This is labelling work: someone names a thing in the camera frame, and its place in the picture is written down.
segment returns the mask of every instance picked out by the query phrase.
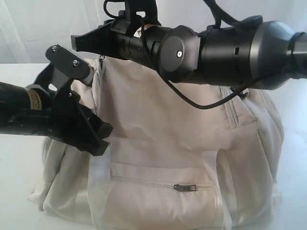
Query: zipper pull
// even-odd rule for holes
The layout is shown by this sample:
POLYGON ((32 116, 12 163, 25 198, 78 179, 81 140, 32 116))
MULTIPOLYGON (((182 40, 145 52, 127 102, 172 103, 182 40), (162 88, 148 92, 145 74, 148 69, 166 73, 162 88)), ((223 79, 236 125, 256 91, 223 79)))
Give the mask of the zipper pull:
POLYGON ((179 185, 175 184, 174 189, 179 192, 195 192, 196 190, 196 184, 193 185, 179 185))

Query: white wall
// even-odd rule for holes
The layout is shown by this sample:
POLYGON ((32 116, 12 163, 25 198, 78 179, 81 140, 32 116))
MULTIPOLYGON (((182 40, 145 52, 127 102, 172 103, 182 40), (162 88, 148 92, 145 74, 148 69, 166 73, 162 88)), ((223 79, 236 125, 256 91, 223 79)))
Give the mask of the white wall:
MULTIPOLYGON (((237 19, 262 14, 282 20, 295 30, 306 30, 305 0, 217 0, 237 19)), ((160 22, 196 31, 213 23, 202 0, 157 0, 160 22)), ((109 3, 113 14, 122 3, 109 3)), ((56 43, 71 47, 70 35, 80 35, 103 24, 103 0, 0 0, 0 63, 47 62, 45 50, 56 43)))

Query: screw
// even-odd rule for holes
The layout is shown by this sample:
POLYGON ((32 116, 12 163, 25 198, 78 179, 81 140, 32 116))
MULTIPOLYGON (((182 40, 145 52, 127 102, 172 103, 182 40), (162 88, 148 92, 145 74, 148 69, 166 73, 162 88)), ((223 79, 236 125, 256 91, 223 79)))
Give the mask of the screw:
POLYGON ((182 56, 182 51, 177 52, 177 57, 180 58, 182 56))
POLYGON ((77 60, 74 60, 72 63, 73 63, 73 66, 78 66, 80 64, 80 62, 77 60))
POLYGON ((54 45, 54 46, 52 47, 52 52, 56 52, 57 49, 58 49, 58 47, 57 47, 56 45, 54 45))

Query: white duffel bag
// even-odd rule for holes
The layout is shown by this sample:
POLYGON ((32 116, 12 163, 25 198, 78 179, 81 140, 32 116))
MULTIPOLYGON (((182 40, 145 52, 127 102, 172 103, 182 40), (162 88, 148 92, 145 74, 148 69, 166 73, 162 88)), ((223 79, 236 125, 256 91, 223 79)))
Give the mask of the white duffel bag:
MULTIPOLYGON (((264 91, 211 110, 179 98, 131 61, 90 61, 82 103, 114 130, 101 157, 46 139, 44 173, 29 199, 48 215, 97 229, 231 229, 272 217, 283 126, 264 91)), ((227 87, 176 84, 199 104, 227 87)))

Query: white table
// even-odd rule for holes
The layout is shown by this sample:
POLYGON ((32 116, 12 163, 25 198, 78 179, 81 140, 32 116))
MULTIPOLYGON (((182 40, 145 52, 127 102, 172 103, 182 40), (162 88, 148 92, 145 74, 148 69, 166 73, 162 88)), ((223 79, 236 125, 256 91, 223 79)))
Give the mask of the white table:
MULTIPOLYGON (((46 64, 0 64, 0 81, 26 86, 46 64)), ((270 92, 280 110, 285 142, 278 172, 283 203, 271 230, 307 226, 307 80, 270 92)), ((27 201, 42 170, 41 137, 0 135, 0 229, 92 230, 48 217, 27 201)))

